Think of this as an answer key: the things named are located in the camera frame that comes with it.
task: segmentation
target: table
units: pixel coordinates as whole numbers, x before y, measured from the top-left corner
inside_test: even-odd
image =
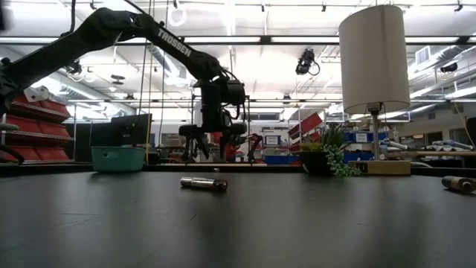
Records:
[[[181,188],[226,179],[228,192]],[[0,179],[0,267],[476,267],[475,196],[429,176]]]

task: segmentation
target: white lamp shade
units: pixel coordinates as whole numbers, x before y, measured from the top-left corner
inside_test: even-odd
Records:
[[[403,12],[390,5],[369,7],[345,19],[339,37],[344,111],[364,114],[369,103],[383,103],[386,112],[407,108]]]

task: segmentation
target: wooden block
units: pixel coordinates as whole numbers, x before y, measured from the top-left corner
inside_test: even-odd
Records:
[[[368,175],[410,175],[409,161],[349,161],[349,166]]]

